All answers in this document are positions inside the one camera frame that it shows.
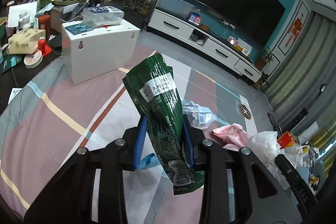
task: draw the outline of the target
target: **drawer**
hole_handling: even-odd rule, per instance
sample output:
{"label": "drawer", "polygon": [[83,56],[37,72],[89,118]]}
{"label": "drawer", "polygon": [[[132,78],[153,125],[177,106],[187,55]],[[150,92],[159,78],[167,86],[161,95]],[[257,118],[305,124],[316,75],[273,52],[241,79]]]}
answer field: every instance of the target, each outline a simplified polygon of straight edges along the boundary
{"label": "drawer", "polygon": [[204,44],[203,48],[212,54],[212,56],[219,62],[226,63],[233,67],[239,58],[225,49],[224,47],[218,45],[216,42],[208,39]]}
{"label": "drawer", "polygon": [[158,11],[154,11],[152,19],[148,25],[167,34],[173,34],[175,37],[182,37],[187,40],[194,30],[191,26],[170,16],[161,14]]}
{"label": "drawer", "polygon": [[254,68],[246,64],[244,61],[239,60],[238,63],[235,65],[235,69],[240,71],[242,74],[246,75],[250,78],[253,82],[257,82],[261,77],[261,73],[257,72]]}

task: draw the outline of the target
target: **pink plastic bag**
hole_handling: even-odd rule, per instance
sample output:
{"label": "pink plastic bag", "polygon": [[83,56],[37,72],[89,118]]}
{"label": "pink plastic bag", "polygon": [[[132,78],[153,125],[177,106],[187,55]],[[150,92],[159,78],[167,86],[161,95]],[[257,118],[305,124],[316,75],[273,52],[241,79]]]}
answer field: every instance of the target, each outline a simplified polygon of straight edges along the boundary
{"label": "pink plastic bag", "polygon": [[246,147],[249,144],[251,137],[243,127],[237,123],[230,126],[223,126],[212,130],[214,135],[227,142],[225,149],[239,151],[240,148]]}

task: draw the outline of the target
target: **gray floor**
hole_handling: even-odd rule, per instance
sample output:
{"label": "gray floor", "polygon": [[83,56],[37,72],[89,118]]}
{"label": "gray floor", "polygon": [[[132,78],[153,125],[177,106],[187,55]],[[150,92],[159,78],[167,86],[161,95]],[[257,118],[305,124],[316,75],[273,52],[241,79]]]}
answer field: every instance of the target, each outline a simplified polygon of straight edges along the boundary
{"label": "gray floor", "polygon": [[188,49],[185,49],[155,34],[142,31],[138,38],[138,43],[162,52],[163,54],[184,63],[194,70],[198,70],[214,79],[233,93],[244,96],[250,104],[258,132],[273,131],[272,125],[267,116],[267,112],[273,113],[272,109],[268,105],[266,97],[259,90],[247,85],[244,81],[237,79],[229,72],[189,51]]}

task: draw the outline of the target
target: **green plastic packet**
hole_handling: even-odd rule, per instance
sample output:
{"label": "green plastic packet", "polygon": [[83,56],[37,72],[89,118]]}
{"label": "green plastic packet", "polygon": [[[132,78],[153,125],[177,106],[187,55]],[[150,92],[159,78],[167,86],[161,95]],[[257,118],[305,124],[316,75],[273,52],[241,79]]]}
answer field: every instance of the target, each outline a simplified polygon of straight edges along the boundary
{"label": "green plastic packet", "polygon": [[155,153],[174,184],[174,194],[186,194],[204,184],[204,172],[188,168],[182,147],[182,105],[173,68],[161,54],[143,60],[123,79],[140,115],[148,118],[147,133]]}

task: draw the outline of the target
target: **black drawer handle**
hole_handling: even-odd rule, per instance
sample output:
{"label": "black drawer handle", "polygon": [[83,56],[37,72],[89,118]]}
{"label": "black drawer handle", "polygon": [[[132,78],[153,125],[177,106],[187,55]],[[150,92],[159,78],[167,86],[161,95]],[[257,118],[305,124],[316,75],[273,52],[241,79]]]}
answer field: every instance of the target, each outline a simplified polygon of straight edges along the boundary
{"label": "black drawer handle", "polygon": [[170,27],[173,27],[174,29],[176,29],[176,30],[178,30],[179,29],[179,27],[176,27],[176,26],[174,26],[174,25],[172,25],[172,24],[170,24],[170,23],[168,23],[168,22],[163,22],[164,24],[166,24],[166,25],[168,25],[168,26],[170,26]]}
{"label": "black drawer handle", "polygon": [[228,56],[222,52],[220,52],[219,50],[216,49],[216,52],[220,53],[222,56],[224,56],[225,58],[228,58]]}
{"label": "black drawer handle", "polygon": [[252,75],[252,76],[253,76],[253,74],[250,73],[247,69],[244,69],[244,71],[246,71],[249,75]]}

